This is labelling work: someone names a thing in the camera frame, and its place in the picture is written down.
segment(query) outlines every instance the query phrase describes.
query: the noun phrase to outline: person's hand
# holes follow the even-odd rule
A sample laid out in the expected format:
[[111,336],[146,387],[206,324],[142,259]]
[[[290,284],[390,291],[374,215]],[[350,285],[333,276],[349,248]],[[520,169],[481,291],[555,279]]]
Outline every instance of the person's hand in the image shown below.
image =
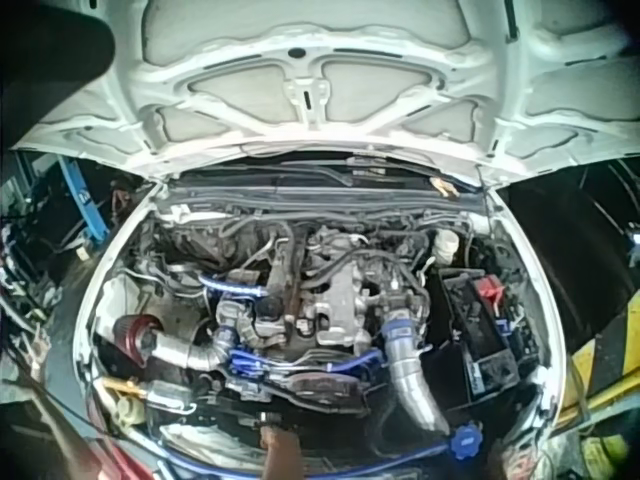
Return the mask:
[[29,365],[31,378],[36,382],[42,382],[44,380],[44,363],[51,349],[51,340],[45,329],[38,324],[33,341],[30,342],[26,333],[22,332],[14,344]]
[[304,468],[298,436],[276,427],[262,427],[260,436],[260,444],[268,450],[262,478],[303,480]]

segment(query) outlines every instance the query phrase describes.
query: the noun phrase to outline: engine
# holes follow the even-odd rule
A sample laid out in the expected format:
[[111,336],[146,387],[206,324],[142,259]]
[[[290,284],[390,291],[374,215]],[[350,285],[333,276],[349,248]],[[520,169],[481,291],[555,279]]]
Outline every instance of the engine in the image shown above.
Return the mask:
[[[96,333],[147,379],[141,399],[172,414],[231,399],[362,418],[390,385],[414,425],[448,434],[438,355],[461,365],[460,405],[515,385],[524,365],[500,330],[521,310],[500,280],[520,281],[518,265],[490,272],[482,235],[451,217],[147,225],[104,285]],[[148,379],[151,364],[179,380]]]

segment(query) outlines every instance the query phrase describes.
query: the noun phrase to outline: white hood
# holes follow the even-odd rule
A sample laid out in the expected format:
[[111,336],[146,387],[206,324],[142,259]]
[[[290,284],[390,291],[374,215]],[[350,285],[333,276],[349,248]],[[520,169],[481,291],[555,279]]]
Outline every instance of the white hood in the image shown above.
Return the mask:
[[50,3],[108,23],[116,58],[17,148],[156,178],[368,150],[489,184],[640,152],[640,69],[597,0]]

